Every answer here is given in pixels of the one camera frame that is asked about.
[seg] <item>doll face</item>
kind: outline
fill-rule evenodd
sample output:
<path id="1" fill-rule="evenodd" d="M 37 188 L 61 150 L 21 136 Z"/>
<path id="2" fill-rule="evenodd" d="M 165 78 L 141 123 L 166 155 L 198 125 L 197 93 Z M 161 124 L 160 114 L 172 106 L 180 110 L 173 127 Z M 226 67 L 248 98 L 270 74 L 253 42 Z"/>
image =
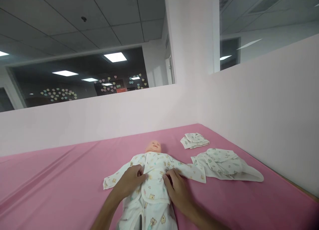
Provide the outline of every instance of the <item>doll face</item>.
<path id="1" fill-rule="evenodd" d="M 145 152 L 157 152 L 161 153 L 162 149 L 160 143 L 157 140 L 152 140 L 149 145 L 146 147 Z"/>

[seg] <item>baby onesie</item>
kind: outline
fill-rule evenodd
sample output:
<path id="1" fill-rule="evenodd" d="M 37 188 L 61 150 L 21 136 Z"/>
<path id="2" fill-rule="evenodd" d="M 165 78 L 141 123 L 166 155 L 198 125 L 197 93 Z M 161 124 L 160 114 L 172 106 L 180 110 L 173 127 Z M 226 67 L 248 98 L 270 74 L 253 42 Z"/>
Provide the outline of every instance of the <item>baby onesie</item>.
<path id="1" fill-rule="evenodd" d="M 114 187 L 130 166 L 138 164 L 142 165 L 144 174 L 148 174 L 148 179 L 123 200 L 123 215 L 117 229 L 138 229 L 141 216 L 142 230 L 177 230 L 174 211 L 162 176 L 167 170 L 175 168 L 180 175 L 188 179 L 206 183 L 203 167 L 199 167 L 202 168 L 200 170 L 194 164 L 184 164 L 168 154 L 148 152 L 134 156 L 119 171 L 106 177 L 103 188 Z"/>

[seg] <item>bed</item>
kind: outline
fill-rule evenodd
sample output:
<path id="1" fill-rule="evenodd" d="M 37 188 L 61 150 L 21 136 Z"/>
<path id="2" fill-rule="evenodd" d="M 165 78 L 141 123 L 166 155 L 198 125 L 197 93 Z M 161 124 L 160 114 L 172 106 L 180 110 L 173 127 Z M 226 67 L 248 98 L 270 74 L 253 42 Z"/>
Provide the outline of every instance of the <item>bed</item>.
<path id="1" fill-rule="evenodd" d="M 198 132 L 210 144 L 185 150 L 180 139 Z M 89 229 L 111 190 L 103 179 L 156 139 L 184 162 L 208 148 L 233 150 L 260 171 L 262 183 L 186 180 L 196 201 L 232 229 L 306 229 L 318 203 L 236 145 L 200 124 L 0 158 L 0 229 Z M 122 205 L 114 214 L 115 229 Z M 179 229 L 196 229 L 176 208 Z"/>

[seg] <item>printed baby outfit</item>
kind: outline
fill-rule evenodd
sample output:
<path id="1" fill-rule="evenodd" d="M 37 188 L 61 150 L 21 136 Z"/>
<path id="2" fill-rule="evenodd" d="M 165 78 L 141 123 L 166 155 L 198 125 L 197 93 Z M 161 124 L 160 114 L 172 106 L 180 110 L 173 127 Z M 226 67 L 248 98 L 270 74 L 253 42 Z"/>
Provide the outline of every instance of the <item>printed baby outfit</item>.
<path id="1" fill-rule="evenodd" d="M 191 157 L 193 164 L 199 167 L 202 174 L 220 180 L 247 180 L 262 182 L 263 175 L 246 164 L 231 150 L 208 149 L 204 153 Z"/>
<path id="2" fill-rule="evenodd" d="M 114 187 L 130 166 L 138 164 L 144 167 L 144 174 L 148 174 L 148 179 L 123 200 L 123 215 L 118 222 L 118 229 L 138 229 L 141 216 L 142 230 L 177 230 L 174 211 L 162 176 L 167 170 L 175 168 L 186 178 L 206 183 L 204 167 L 198 168 L 194 164 L 186 165 L 168 154 L 148 152 L 134 156 L 119 171 L 106 177 L 103 189 Z"/>
<path id="3" fill-rule="evenodd" d="M 195 149 L 197 147 L 208 145 L 210 142 L 205 139 L 201 134 L 199 133 L 188 133 L 185 134 L 185 137 L 183 137 L 180 142 L 183 144 L 185 149 Z"/>

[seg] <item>ceiling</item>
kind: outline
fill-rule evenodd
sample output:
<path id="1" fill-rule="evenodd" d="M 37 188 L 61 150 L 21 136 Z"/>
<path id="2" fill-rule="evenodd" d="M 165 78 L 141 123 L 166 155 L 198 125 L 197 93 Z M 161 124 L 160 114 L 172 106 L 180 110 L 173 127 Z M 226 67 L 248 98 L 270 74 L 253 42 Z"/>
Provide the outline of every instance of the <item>ceiling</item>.
<path id="1" fill-rule="evenodd" d="M 0 64 L 159 39 L 164 16 L 164 0 L 0 0 Z"/>
<path id="2" fill-rule="evenodd" d="M 256 13 L 251 12 L 263 0 L 221 2 L 221 35 L 319 21 L 319 7 L 314 7 L 319 0 L 275 0 L 267 10 Z"/>

